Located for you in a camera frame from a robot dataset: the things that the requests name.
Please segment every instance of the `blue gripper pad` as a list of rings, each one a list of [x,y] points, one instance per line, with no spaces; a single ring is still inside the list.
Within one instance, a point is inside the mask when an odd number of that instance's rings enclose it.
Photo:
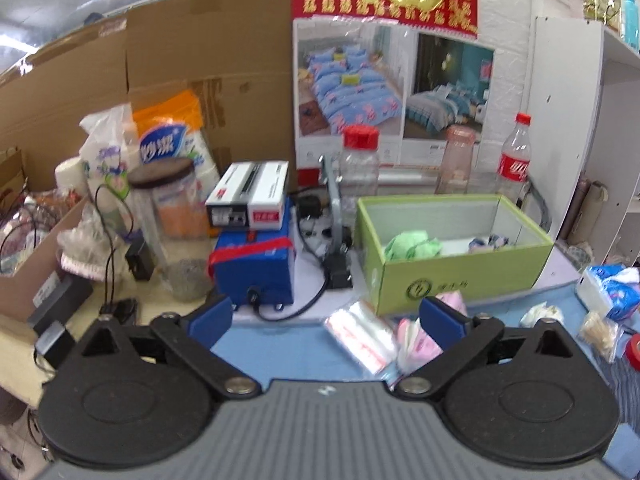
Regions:
[[[420,302],[420,325],[443,351],[455,345],[466,335],[467,327],[463,319],[468,320],[466,316],[452,308],[443,309],[431,298],[424,298]]]
[[[218,294],[207,300],[209,301],[182,319],[189,337],[209,349],[231,327],[234,308],[228,296]]]

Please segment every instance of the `plastic bottle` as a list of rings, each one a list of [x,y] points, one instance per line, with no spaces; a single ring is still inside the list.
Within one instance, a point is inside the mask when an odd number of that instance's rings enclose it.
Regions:
[[[503,194],[513,203],[518,201],[529,172],[529,162],[531,161],[530,123],[531,117],[527,114],[519,113],[516,115],[516,127],[504,141],[500,154],[495,192]]]
[[[636,0],[625,1],[625,43],[638,51],[638,5]]]
[[[342,222],[353,228],[358,199],[378,192],[380,131],[373,126],[354,124],[345,126],[343,133],[343,149],[339,160]]]
[[[466,193],[474,157],[476,133],[467,126],[447,128],[447,146],[440,164],[436,194]]]

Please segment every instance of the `red bottle cap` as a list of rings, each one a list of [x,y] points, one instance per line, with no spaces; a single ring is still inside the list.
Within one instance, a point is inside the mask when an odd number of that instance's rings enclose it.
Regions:
[[[516,115],[516,122],[529,126],[531,124],[531,116],[520,112]]]
[[[629,364],[640,371],[640,334],[634,334],[626,344],[625,355]]]
[[[371,150],[378,148],[380,131],[375,126],[350,124],[343,128],[344,147],[351,150]]]

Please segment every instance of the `green cloth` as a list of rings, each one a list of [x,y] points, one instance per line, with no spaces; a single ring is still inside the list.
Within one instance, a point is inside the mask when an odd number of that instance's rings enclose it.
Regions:
[[[427,231],[405,231],[395,236],[385,248],[387,260],[425,260],[438,256],[442,244],[437,238],[429,240]]]

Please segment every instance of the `ceiling light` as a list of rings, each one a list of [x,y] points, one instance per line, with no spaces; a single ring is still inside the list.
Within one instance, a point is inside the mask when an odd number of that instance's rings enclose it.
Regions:
[[[0,46],[8,46],[9,48],[26,52],[27,54],[35,54],[38,51],[36,47],[14,40],[14,38],[9,38],[6,34],[0,34]]]

